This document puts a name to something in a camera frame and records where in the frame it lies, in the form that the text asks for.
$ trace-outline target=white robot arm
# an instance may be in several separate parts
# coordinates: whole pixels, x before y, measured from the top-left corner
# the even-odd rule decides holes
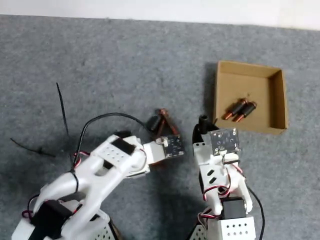
[[[101,204],[123,179],[146,174],[150,164],[172,157],[169,151],[180,143],[180,137],[169,139],[162,137],[142,145],[136,136],[110,136],[74,174],[67,172],[41,189],[34,216],[20,221],[12,240],[119,239],[109,216],[100,210]],[[61,201],[75,191],[84,197]]]
[[[199,117],[192,136],[203,200],[208,207],[198,214],[199,224],[189,239],[255,240],[253,208],[245,177],[239,167],[238,131],[218,129]]]

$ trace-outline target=perforated metal plate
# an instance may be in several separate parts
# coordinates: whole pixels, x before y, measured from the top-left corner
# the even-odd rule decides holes
[[[107,224],[97,235],[93,236],[91,240],[116,240],[109,224]]]
[[[180,135],[169,135],[162,137],[165,158],[172,158],[185,154]]]
[[[240,151],[238,131],[235,128],[225,128],[209,132],[213,155],[217,156],[222,151],[236,153]]]
[[[202,225],[195,226],[189,240],[207,240],[207,231]]]

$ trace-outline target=open cardboard tray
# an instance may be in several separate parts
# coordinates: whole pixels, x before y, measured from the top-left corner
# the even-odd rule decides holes
[[[213,120],[220,128],[280,134],[288,127],[286,84],[280,68],[235,61],[219,61],[215,80]],[[256,109],[240,122],[224,120],[239,99],[257,103]]]

